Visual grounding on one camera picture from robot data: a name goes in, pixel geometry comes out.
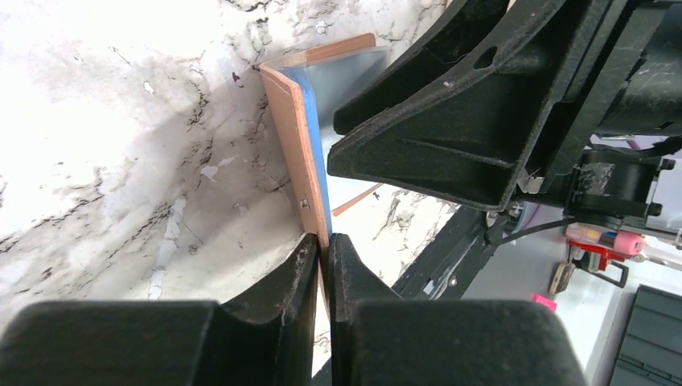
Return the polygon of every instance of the blue edge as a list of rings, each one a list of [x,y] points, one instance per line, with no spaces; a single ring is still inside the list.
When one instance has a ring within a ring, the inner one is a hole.
[[[324,202],[324,213],[327,218],[327,232],[329,233],[329,237],[331,237],[331,210],[329,208],[329,191],[327,189],[327,169],[324,166],[315,91],[306,78],[306,73],[303,68],[280,68],[279,72],[298,83],[303,92],[303,104],[306,106],[306,121],[308,121],[310,146],[313,149],[315,169],[317,170],[320,191],[322,192],[322,200]]]

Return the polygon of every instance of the red clip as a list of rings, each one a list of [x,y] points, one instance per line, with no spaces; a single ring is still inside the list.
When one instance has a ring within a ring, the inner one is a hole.
[[[586,252],[598,253],[599,256],[601,256],[599,259],[599,270],[601,271],[606,271],[606,267],[609,265],[609,260],[625,261],[630,258],[628,255],[614,252],[611,249],[601,247],[599,245],[583,244],[573,240],[569,240],[569,245],[575,248],[580,248]]]

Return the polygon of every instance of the white scratch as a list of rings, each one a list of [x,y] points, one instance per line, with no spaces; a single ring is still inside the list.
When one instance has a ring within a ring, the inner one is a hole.
[[[242,206],[239,205],[238,203],[235,203],[234,205],[232,205],[232,207],[234,207],[235,209],[237,209],[237,210],[239,211],[239,214],[240,214],[240,215],[243,215],[244,213],[246,213],[247,211],[249,211],[249,209],[248,209],[247,207],[242,207]]]
[[[233,156],[230,157],[230,158],[223,158],[223,160],[220,161],[220,163],[218,164],[218,167],[220,167],[220,166],[227,166],[227,165],[231,164],[232,161],[234,161],[237,157],[239,157],[239,154],[238,154],[238,155],[233,155]]]
[[[154,95],[154,88],[151,87],[151,84],[149,82],[145,82],[145,90],[151,95]]]
[[[315,30],[318,32],[320,35],[326,35],[327,34],[327,28],[329,25],[325,23],[324,21],[319,21],[317,24],[315,24]]]
[[[200,173],[202,175],[205,175],[206,177],[208,177],[208,179],[210,179],[212,182],[217,183],[218,181],[216,181],[213,177],[216,175],[216,173],[218,173],[218,168],[221,166],[227,166],[227,165],[231,164],[232,161],[234,161],[235,158],[237,158],[237,157],[239,157],[239,154],[233,155],[230,158],[223,158],[223,160],[220,161],[220,163],[218,163],[218,166],[206,165],[206,166],[201,168]]]
[[[208,179],[210,179],[210,180],[213,181],[214,183],[217,183],[217,182],[218,182],[218,181],[215,181],[215,180],[213,179],[213,176],[216,175],[216,173],[218,173],[218,166],[209,166],[209,165],[206,165],[206,166],[204,166],[204,167],[201,168],[201,174],[207,176]]]
[[[179,224],[183,219],[183,211],[186,206],[187,200],[181,197],[176,199],[170,208],[166,232],[163,234],[163,239],[158,243],[158,254],[151,270],[150,289],[147,294],[147,298],[150,300],[158,300],[163,292],[163,277],[166,275],[166,268],[170,264],[173,254],[178,250],[175,241],[180,237]]]

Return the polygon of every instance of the black cable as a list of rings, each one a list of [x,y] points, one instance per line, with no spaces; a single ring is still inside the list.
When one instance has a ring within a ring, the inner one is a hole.
[[[519,231],[517,233],[512,233],[510,236],[500,238],[498,240],[491,240],[490,245],[493,247],[499,247],[502,244],[506,244],[508,242],[520,239],[521,237],[528,236],[528,235],[531,235],[531,234],[536,233],[536,232],[542,232],[542,231],[546,231],[548,229],[563,227],[566,225],[573,224],[575,222],[576,222],[575,219],[563,219],[563,220],[553,221],[551,223],[536,225],[534,227],[525,228],[523,231]]]

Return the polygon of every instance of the marble surface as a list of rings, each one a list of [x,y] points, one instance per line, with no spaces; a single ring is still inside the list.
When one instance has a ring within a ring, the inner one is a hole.
[[[46,299],[223,302],[277,267],[302,230],[255,65],[368,31],[395,59],[444,8],[3,2],[0,331]],[[390,284],[454,210],[384,186],[338,230]]]

